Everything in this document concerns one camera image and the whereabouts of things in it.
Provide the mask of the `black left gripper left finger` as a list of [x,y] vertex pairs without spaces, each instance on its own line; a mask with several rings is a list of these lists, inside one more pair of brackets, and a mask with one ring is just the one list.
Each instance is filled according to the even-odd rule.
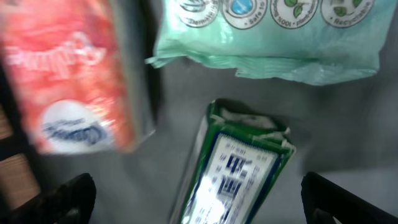
[[1,217],[1,224],[89,224],[95,201],[93,177],[82,173],[11,210]]

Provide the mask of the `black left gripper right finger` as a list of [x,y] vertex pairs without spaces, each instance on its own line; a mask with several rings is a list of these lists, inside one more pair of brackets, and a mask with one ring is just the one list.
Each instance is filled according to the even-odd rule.
[[392,223],[397,217],[377,208],[315,172],[301,183],[307,223]]

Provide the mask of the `red Kleenex tissue pack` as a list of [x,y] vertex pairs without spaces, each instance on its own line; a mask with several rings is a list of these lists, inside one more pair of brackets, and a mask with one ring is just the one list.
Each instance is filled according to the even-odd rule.
[[140,21],[137,1],[1,1],[1,60],[40,154],[129,152],[154,133]]

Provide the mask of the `mint green wipes pack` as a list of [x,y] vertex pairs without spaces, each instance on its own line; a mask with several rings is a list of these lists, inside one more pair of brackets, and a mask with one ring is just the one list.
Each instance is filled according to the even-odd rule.
[[375,75],[394,0],[173,0],[147,63],[188,57],[243,78],[329,85]]

